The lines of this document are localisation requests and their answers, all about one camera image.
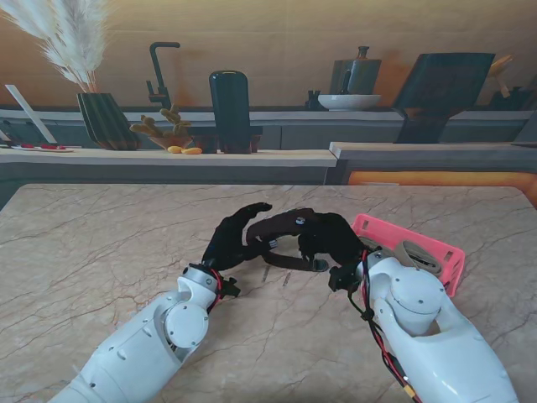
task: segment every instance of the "red wire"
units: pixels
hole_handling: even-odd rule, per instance
[[[218,291],[218,294],[216,295],[216,298],[214,300],[214,302],[211,304],[211,306],[209,306],[209,311],[215,307],[215,305],[219,302],[219,300],[221,300],[224,296],[220,294],[220,291],[222,290],[222,279],[220,277],[220,275],[218,274],[218,272],[214,269],[211,269],[211,272],[212,274],[214,274],[215,278],[216,278],[216,289]]]
[[[362,252],[362,262],[367,258],[368,258],[368,252],[367,252],[367,250],[364,250]],[[362,283],[362,298],[363,298],[363,303],[364,304],[366,303],[366,298],[369,298],[368,290],[367,290],[367,286],[365,284],[365,281]],[[386,351],[386,347],[384,346],[383,338],[376,332],[373,333],[373,336],[377,340],[378,346],[380,347],[384,358],[388,362],[388,364],[389,364],[390,368],[393,370],[394,374],[397,375],[397,377],[399,378],[401,383],[403,383],[404,385],[409,385],[409,383],[406,380],[404,380],[403,376],[401,376],[399,371],[395,368],[395,365],[392,362],[392,359],[389,357],[388,352]],[[414,397],[414,399],[416,401],[418,401],[419,403],[421,402],[420,398],[417,395]]]

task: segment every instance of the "cable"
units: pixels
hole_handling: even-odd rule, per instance
[[[214,269],[211,269],[211,273],[216,279],[216,298],[212,302],[212,304],[207,308],[207,313],[211,313],[212,308],[214,308],[215,305],[219,302],[219,300],[221,300],[224,297],[222,295],[222,278],[220,274]]]
[[[352,287],[350,287],[347,290],[347,298],[351,302],[352,306],[356,308],[358,312],[360,312],[360,315],[362,316],[362,319],[365,320],[368,325],[369,329],[371,330],[371,334],[373,335],[373,338],[375,340],[375,343],[377,343],[378,347],[381,350],[381,356],[383,359],[383,363],[392,374],[392,376],[399,382],[402,388],[409,394],[411,399],[416,403],[421,403],[420,398],[415,395],[414,389],[412,389],[412,386],[404,380],[403,375],[399,373],[397,368],[394,365],[393,360],[390,358],[390,354],[386,350],[386,347],[384,346],[384,340],[382,336],[380,335],[379,331],[382,331],[382,328],[373,320],[374,318],[374,311],[371,309],[371,303],[369,300],[369,291],[370,291],[370,279],[369,279],[369,267],[368,267],[368,251],[363,250],[362,252],[362,268],[363,268],[363,280],[362,280],[362,298],[363,298],[363,304],[365,305],[365,309],[362,310],[352,299]]]

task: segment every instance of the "robotic hand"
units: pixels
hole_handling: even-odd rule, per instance
[[[309,256],[329,253],[341,264],[331,269],[329,286],[347,291],[389,372],[414,401],[518,402],[502,363],[433,274],[369,249],[343,217],[317,216],[321,219],[304,223],[300,250]],[[356,291],[364,310],[352,299]]]
[[[248,221],[272,206],[257,203],[224,218],[203,255],[177,280],[178,290],[156,298],[106,339],[82,371],[50,402],[141,403],[151,400],[198,348],[209,312],[225,295],[238,296],[235,280],[219,271],[270,250],[275,243],[242,245]]]

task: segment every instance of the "small yellow object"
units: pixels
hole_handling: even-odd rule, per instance
[[[178,145],[168,147],[168,152],[171,154],[181,154],[181,151],[183,151],[183,148],[179,147]]]
[[[414,392],[414,389],[412,389],[409,385],[406,385],[403,390],[406,392],[408,396],[410,396],[410,399],[414,399],[416,396],[416,392]]]
[[[183,149],[181,152],[183,154],[201,154],[201,153],[203,153],[203,150],[198,149],[197,147],[194,147],[192,149]]]

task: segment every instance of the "black planter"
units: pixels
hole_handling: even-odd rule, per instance
[[[91,141],[117,151],[134,150],[141,141],[128,129],[128,120],[112,94],[77,94],[78,105]]]

